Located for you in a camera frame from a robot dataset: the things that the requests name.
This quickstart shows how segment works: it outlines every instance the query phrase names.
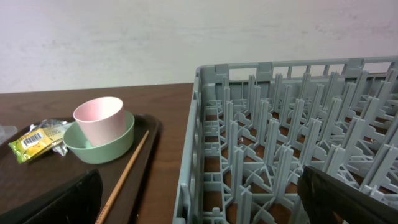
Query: barcode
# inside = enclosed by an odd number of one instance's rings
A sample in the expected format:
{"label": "barcode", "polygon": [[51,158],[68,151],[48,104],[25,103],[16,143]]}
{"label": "barcode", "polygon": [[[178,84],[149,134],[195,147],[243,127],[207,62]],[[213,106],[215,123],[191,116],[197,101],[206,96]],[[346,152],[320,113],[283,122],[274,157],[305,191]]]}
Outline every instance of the barcode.
{"label": "barcode", "polygon": [[30,146],[34,146],[35,144],[37,144],[37,141],[42,139],[43,139],[42,133],[36,133],[31,137],[25,138],[22,142],[22,145],[25,149],[27,149]]}

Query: dark brown tray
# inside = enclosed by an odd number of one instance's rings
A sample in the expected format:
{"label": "dark brown tray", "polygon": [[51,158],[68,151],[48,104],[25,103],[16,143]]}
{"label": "dark brown tray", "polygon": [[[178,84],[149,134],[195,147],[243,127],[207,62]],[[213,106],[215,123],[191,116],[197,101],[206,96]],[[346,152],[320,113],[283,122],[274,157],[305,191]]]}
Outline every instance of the dark brown tray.
{"label": "dark brown tray", "polygon": [[[8,143],[15,141],[29,131],[29,127],[20,130],[0,146],[0,214],[16,208],[38,196],[84,174],[87,170],[97,168],[101,174],[104,189],[101,209],[119,180],[127,162],[132,156],[145,132],[149,130],[148,138],[131,169],[111,211],[106,223],[128,223],[134,219],[132,211],[138,207],[139,190],[142,187],[144,172],[148,166],[151,152],[156,147],[160,134],[160,122],[149,115],[134,115],[134,143],[130,150],[120,158],[105,164],[86,164],[79,160],[71,151],[65,157],[48,152],[32,162],[18,164],[17,158],[9,148]],[[56,118],[73,121],[73,118]]]}

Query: green bowl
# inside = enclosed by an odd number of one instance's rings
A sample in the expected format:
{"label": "green bowl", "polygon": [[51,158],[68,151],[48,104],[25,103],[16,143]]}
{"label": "green bowl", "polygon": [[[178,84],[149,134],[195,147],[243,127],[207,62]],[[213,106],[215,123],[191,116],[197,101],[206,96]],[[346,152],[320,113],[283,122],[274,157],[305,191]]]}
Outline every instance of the green bowl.
{"label": "green bowl", "polygon": [[126,153],[134,140],[134,116],[124,111],[126,132],[105,145],[92,147],[77,122],[73,123],[63,135],[63,143],[83,162],[100,164],[112,161]]}

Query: tray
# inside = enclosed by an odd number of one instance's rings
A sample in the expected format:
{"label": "tray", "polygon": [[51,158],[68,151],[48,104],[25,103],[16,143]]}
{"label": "tray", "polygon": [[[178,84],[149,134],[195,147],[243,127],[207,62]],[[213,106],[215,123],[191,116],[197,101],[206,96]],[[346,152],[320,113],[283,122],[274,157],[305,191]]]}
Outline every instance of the tray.
{"label": "tray", "polygon": [[[28,132],[29,127],[20,130],[0,146],[0,214],[16,208],[30,200],[62,185],[87,170],[97,168],[103,181],[101,209],[119,180],[126,164],[134,150],[149,130],[147,140],[141,149],[134,167],[131,169],[123,188],[121,189],[106,223],[129,223],[134,219],[134,212],[139,206],[139,190],[145,184],[144,172],[150,162],[153,149],[157,145],[160,135],[160,122],[153,116],[134,115],[135,141],[125,155],[105,164],[86,164],[79,160],[72,152],[65,157],[48,152],[30,163],[18,164],[17,159],[9,148],[8,143]],[[73,118],[55,118],[73,121]]]}
{"label": "tray", "polygon": [[308,223],[305,166],[398,209],[397,76],[398,56],[197,68],[173,223]]}

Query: cup rim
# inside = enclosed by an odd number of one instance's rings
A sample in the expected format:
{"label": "cup rim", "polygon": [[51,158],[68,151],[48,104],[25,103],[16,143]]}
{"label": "cup rim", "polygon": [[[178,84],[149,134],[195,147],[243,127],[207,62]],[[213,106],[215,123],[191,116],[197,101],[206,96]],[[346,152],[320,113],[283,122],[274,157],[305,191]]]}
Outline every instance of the cup rim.
{"label": "cup rim", "polygon": [[[131,123],[130,127],[127,128],[127,130],[126,130],[122,135],[120,135],[117,139],[115,139],[115,140],[113,140],[113,141],[110,141],[110,142],[108,142],[108,143],[106,143],[106,144],[103,144],[103,145],[100,145],[100,146],[87,147],[87,148],[85,148],[85,147],[82,147],[82,148],[79,148],[79,147],[71,147],[69,144],[67,144],[67,143],[65,142],[65,138],[62,138],[62,142],[63,142],[69,149],[71,149],[71,150],[90,150],[90,149],[97,149],[97,148],[104,147],[104,146],[107,146],[107,145],[109,145],[109,144],[112,144],[112,143],[114,143],[114,142],[120,140],[120,139],[123,138],[128,132],[130,132],[131,129],[134,127],[134,124],[136,123],[136,118],[134,117],[134,115],[133,115],[130,111],[124,110],[124,115],[131,116],[131,117],[132,117],[132,123]],[[64,135],[71,129],[71,127],[72,127],[73,125],[78,125],[78,123],[77,123],[77,122],[74,122],[74,123],[65,131]]]}
{"label": "cup rim", "polygon": [[[82,107],[84,107],[84,106],[87,105],[88,103],[92,103],[92,102],[95,101],[95,100],[99,100],[99,99],[103,99],[103,98],[112,98],[112,99],[114,99],[114,100],[117,100],[118,102],[121,103],[121,104],[120,104],[120,108],[118,108],[118,110],[117,110],[115,113],[113,113],[113,114],[111,114],[111,115],[109,115],[109,116],[107,116],[107,117],[105,117],[105,118],[96,119],[96,120],[93,120],[93,121],[83,121],[83,120],[80,120],[80,119],[78,119],[78,118],[76,117],[76,112],[78,111],[78,109],[81,109]],[[94,98],[94,99],[92,99],[92,100],[86,101],[86,102],[82,103],[81,105],[79,105],[79,106],[73,111],[73,118],[75,119],[75,121],[79,121],[79,122],[82,122],[82,123],[93,123],[93,122],[98,122],[98,121],[102,121],[102,120],[108,119],[108,118],[114,116],[116,113],[118,113],[121,109],[123,109],[123,100],[121,100],[120,98],[115,97],[115,96],[103,96],[103,97]]]}

